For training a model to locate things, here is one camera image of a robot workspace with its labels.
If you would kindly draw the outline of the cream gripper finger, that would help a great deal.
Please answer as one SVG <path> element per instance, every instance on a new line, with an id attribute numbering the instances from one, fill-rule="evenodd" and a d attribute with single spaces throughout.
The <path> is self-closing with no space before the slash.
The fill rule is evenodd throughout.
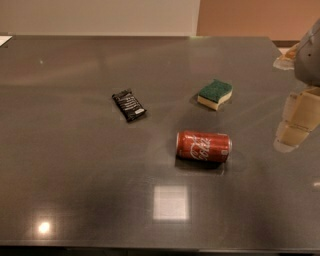
<path id="1" fill-rule="evenodd" d="M 273 66 L 280 70 L 293 70 L 298 46 L 299 44 L 295 44 L 287 49 L 274 61 Z"/>
<path id="2" fill-rule="evenodd" d="M 320 125 L 320 88 L 290 93 L 279 123 L 274 148 L 282 153 L 297 149 Z"/>

